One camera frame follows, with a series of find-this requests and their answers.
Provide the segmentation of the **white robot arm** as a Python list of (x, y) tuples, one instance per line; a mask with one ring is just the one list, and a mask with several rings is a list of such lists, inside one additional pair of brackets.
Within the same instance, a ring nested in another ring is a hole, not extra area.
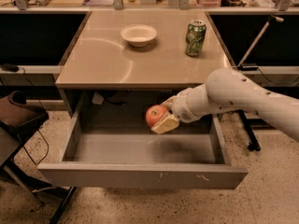
[(208, 114), (243, 110), (299, 141), (299, 100), (262, 88), (228, 68), (213, 71), (204, 84), (188, 88), (154, 105), (146, 122), (157, 134), (176, 129)]

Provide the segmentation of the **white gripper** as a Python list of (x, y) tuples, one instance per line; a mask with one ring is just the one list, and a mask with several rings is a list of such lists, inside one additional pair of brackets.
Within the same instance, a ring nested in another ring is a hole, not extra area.
[(151, 130), (157, 134), (167, 133), (179, 126), (179, 121), (191, 123), (200, 118), (193, 114), (187, 102), (188, 91), (181, 91), (176, 96), (172, 96), (162, 102), (168, 111), (155, 123)]

